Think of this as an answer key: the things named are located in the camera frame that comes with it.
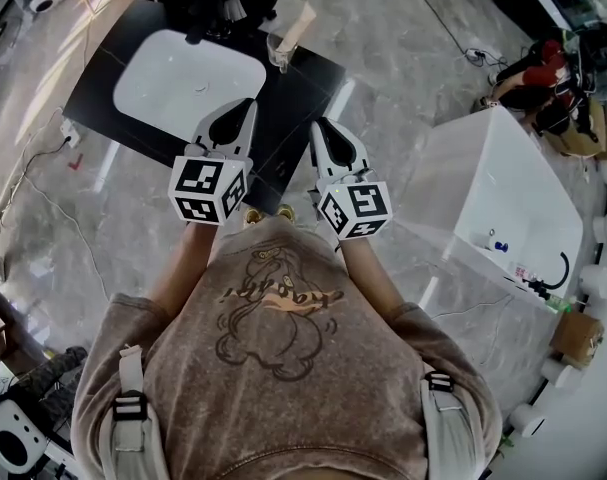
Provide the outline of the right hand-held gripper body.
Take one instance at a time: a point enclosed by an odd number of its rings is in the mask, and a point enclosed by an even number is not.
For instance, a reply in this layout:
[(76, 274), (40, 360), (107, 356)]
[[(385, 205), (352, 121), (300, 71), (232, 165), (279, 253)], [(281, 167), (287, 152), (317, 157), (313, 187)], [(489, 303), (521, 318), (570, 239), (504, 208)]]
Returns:
[(312, 165), (318, 179), (309, 191), (317, 217), (341, 241), (377, 234), (392, 218), (387, 183), (372, 168), (363, 143), (327, 117), (310, 127)]

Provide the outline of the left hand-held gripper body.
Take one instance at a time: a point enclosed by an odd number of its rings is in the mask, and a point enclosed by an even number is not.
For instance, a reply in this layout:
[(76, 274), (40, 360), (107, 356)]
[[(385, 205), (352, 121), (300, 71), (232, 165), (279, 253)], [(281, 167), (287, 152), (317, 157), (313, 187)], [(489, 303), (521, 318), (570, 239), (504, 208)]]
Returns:
[(222, 226), (248, 192), (258, 105), (237, 99), (206, 115), (174, 160), (168, 197), (185, 222)]

